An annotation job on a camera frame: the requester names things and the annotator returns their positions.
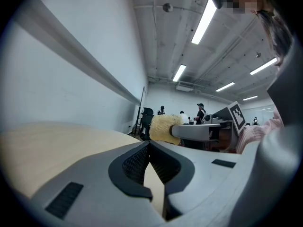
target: air conditioning vent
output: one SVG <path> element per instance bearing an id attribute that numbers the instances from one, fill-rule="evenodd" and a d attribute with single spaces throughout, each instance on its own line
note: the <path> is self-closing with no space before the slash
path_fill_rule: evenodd
<path id="1" fill-rule="evenodd" d="M 183 92 L 190 92 L 194 90 L 194 86 L 191 84 L 187 84 L 184 82 L 179 82 L 176 86 L 176 90 L 183 91 Z"/>

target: ceiling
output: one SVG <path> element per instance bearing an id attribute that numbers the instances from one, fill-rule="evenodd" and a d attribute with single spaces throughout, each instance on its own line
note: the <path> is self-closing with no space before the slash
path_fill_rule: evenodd
<path id="1" fill-rule="evenodd" d="M 167 13 L 162 5 L 174 6 Z M 254 14 L 217 9 L 199 45 L 191 43 L 207 0 L 133 0 L 150 83 L 172 83 L 181 64 L 179 81 L 194 92 L 223 101 L 268 97 L 276 67 L 250 72 L 274 57 Z M 230 82 L 235 85 L 216 92 Z"/>

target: black pole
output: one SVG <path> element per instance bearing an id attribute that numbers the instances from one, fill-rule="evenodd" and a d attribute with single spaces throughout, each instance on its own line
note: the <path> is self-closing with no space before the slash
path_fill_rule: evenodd
<path id="1" fill-rule="evenodd" d="M 145 87 L 143 87 L 142 96 L 141 96 L 141 101 L 140 101 L 140 106 L 139 106 L 138 115 L 137 115 L 137 120 L 136 120 L 136 126 L 135 126 L 135 128 L 134 128 L 134 138 L 136 137 L 136 133 L 137 133 L 137 125 L 138 125 L 139 115 L 140 115 L 140 111 L 141 111 L 141 103 L 142 103 L 142 98 L 143 98 L 144 90 L 145 90 Z"/>

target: ceiling light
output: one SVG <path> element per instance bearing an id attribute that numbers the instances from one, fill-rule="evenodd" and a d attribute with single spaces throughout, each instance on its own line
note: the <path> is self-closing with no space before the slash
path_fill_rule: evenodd
<path id="1" fill-rule="evenodd" d="M 204 13 L 202 15 L 202 18 L 200 20 L 200 23 L 198 25 L 198 28 L 195 32 L 195 35 L 191 41 L 191 43 L 199 44 L 210 21 L 212 20 L 214 13 L 216 12 L 217 8 L 214 5 L 213 0 L 208 0 L 206 8 L 204 10 Z"/>
<path id="2" fill-rule="evenodd" d="M 249 97 L 249 98 L 245 98 L 245 99 L 243 99 L 243 101 L 250 100 L 250 99 L 253 99 L 253 98 L 256 98 L 256 97 L 258 97 L 258 96 L 252 96 L 252 97 Z"/>
<path id="3" fill-rule="evenodd" d="M 185 65 L 180 65 L 179 70 L 177 71 L 173 81 L 178 81 L 179 78 L 181 77 L 182 73 L 184 72 L 186 66 Z"/>
<path id="4" fill-rule="evenodd" d="M 224 86 L 224 87 L 222 87 L 222 88 L 219 88 L 218 90 L 216 90 L 216 92 L 220 92 L 220 91 L 222 91 L 223 89 L 226 89 L 226 88 L 232 86 L 233 84 L 235 84 L 235 83 L 234 83 L 234 82 L 231 82 L 230 84 L 228 84 L 228 85 L 226 85 L 226 86 Z"/>
<path id="5" fill-rule="evenodd" d="M 260 66 L 259 68 L 253 70 L 250 74 L 251 74 L 251 75 L 256 74 L 257 72 L 259 72 L 259 71 L 265 69 L 267 66 L 272 65 L 272 64 L 275 63 L 276 61 L 277 61 L 277 58 L 275 57 L 275 58 L 271 59 L 269 62 L 265 63 L 263 66 Z"/>

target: pink striped sleeve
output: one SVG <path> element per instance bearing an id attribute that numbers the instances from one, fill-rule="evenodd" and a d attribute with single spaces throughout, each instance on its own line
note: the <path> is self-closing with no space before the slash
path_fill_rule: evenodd
<path id="1" fill-rule="evenodd" d="M 281 116 L 274 108 L 274 118 L 267 121 L 264 125 L 245 126 L 240 132 L 239 141 L 236 147 L 236 152 L 242 154 L 245 146 L 253 141 L 262 140 L 265 135 L 270 133 L 272 130 L 283 127 Z"/>

